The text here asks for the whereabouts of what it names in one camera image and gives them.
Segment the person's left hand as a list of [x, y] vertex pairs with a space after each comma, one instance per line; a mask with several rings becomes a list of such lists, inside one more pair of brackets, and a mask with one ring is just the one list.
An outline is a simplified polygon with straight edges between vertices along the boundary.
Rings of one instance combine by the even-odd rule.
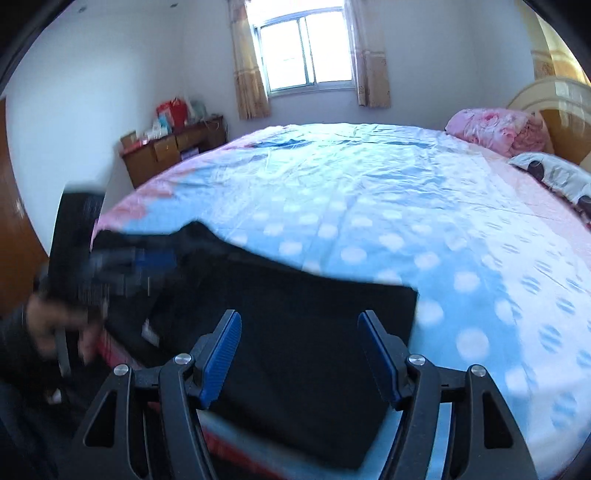
[[104, 318], [33, 294], [25, 307], [25, 324], [35, 347], [45, 358], [57, 355], [56, 333], [60, 329], [78, 332], [78, 353], [88, 364], [96, 355]]

